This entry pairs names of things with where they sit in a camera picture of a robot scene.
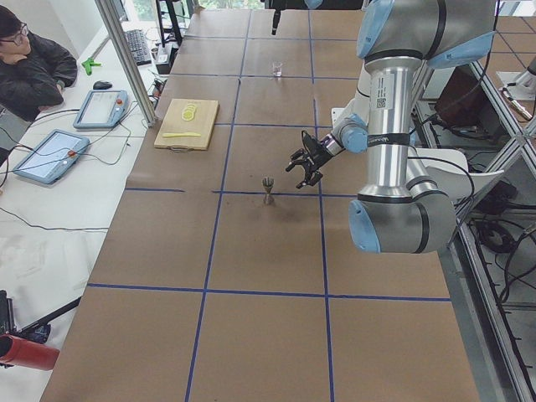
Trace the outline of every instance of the white desk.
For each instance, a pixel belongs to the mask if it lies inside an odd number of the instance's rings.
[[[91,76],[86,75],[80,65],[105,36],[103,29],[80,56],[78,79],[73,87],[65,89],[65,103],[45,114],[80,108],[88,90],[97,80],[110,81],[114,88],[127,90],[129,101],[135,101],[110,41],[96,57],[102,66],[94,67]],[[140,68],[147,88],[154,79],[151,70],[156,72],[151,65]],[[106,134],[106,131],[76,131],[72,127],[74,118],[75,113],[70,113],[37,121],[26,132],[21,143],[34,147],[55,128],[79,132],[88,136],[91,142]],[[89,154],[114,162],[127,141],[129,146],[117,164],[108,166],[92,156],[82,156],[63,178],[49,187],[9,174],[3,195],[0,196],[0,207],[32,224],[45,227],[108,227],[146,130],[138,107],[124,120],[123,125],[131,130],[130,137],[126,128],[118,126],[88,150]],[[25,155],[26,152],[19,148],[13,150],[9,158],[10,169]],[[5,289],[8,297],[13,299],[13,313],[18,328],[82,295],[105,236],[105,230],[90,233],[30,228],[0,211],[0,289]],[[74,314],[69,312],[52,322],[52,334],[47,345],[62,347]],[[39,401],[51,373],[24,367],[2,370],[2,400]]]

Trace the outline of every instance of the red cylinder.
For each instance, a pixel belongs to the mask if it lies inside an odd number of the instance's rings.
[[[0,363],[32,369],[51,370],[59,350],[41,343],[27,341],[13,335],[0,336]]]

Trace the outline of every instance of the device screen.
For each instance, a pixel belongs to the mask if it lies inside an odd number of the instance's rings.
[[[110,120],[111,113],[116,106],[117,92],[102,91],[93,92],[87,106],[84,110],[84,115],[80,120],[82,124],[100,124],[107,123]]]
[[[46,178],[59,163],[67,163],[67,152],[74,149],[81,140],[56,132],[17,170],[24,170],[38,178]]]

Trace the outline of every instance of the light blue joint cover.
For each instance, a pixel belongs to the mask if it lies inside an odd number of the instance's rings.
[[[323,0],[305,0],[305,4],[309,7],[309,9],[314,10],[315,8],[319,8],[322,4]]]
[[[367,137],[369,136],[366,128],[367,125],[355,113],[352,113],[348,119],[355,121],[358,125],[352,127],[345,126],[342,129],[341,141],[344,147],[353,153],[365,152],[368,145]]]
[[[458,44],[454,48],[428,60],[428,65],[437,70],[477,61],[491,50],[494,33],[494,31],[488,32],[463,44]]]
[[[358,37],[358,57],[364,59],[373,48],[393,10],[394,0],[373,0],[367,7]]]
[[[358,250],[368,253],[380,253],[381,249],[376,230],[372,225],[369,214],[357,199],[350,202],[348,220],[352,241]]]

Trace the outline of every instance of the person's hand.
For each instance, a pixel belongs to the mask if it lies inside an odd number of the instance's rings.
[[[15,65],[20,60],[24,60],[24,59],[27,59],[27,57],[24,54],[0,53],[0,60],[3,61],[5,64]]]

